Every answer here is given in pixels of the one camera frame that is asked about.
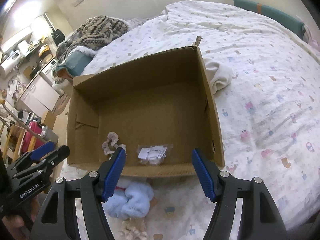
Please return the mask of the person's left hand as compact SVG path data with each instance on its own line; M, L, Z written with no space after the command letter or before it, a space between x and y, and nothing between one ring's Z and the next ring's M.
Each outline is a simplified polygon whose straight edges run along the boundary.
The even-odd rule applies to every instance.
M32 222L35 221L39 209L40 203L37 197L27 200L22 204L22 211L26 213L27 217L30 218ZM2 222L8 229L17 229L24 226L24 219L20 215L4 216Z

